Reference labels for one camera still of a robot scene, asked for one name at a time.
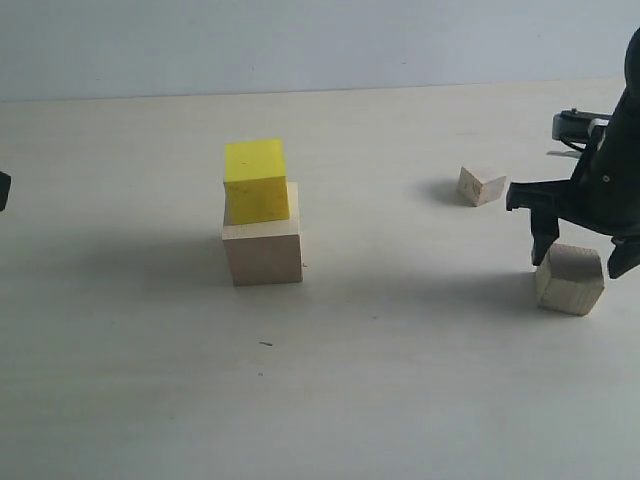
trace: white wall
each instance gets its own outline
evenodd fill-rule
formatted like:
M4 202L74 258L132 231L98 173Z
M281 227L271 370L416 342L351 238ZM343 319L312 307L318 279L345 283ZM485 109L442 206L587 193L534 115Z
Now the white wall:
M0 0L0 100L619 75L638 0Z

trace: yellow cube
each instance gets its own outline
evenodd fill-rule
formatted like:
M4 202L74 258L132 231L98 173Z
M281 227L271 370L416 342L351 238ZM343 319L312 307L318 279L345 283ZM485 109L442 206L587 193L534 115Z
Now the yellow cube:
M234 225L286 220L290 216L280 139L228 144L224 185Z

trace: stacked blocks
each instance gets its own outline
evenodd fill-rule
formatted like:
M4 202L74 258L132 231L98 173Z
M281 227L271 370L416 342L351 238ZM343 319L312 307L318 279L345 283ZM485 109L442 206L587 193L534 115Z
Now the stacked blocks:
M236 286L302 281L298 186L279 139L229 144L222 240Z
M490 165L462 167L458 178L458 192L474 207L478 207L498 200L506 181L506 175L496 172Z
M598 252L553 244L536 269L536 300L541 308L588 315L604 292Z

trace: small wooden cube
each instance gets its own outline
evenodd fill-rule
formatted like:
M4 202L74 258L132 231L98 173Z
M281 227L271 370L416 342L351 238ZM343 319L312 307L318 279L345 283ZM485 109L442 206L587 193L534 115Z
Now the small wooden cube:
M287 190L285 220L234 225L227 203L222 240L235 286L302 281L298 186L288 182Z
M497 173L491 166L462 167L458 179L458 192L473 206L478 207L498 200L506 182L506 175Z
M242 225L289 218L282 141L228 144L224 186L231 223Z
M588 315L604 292L598 252L554 243L536 269L536 300L541 308Z

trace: white table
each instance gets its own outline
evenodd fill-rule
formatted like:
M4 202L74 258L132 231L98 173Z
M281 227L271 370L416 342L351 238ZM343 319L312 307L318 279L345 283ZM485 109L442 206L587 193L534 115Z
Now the white table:
M0 478L640 478L640 269L543 312L528 211L453 192L566 178L622 85L0 105ZM305 281L235 289L223 147L274 136Z

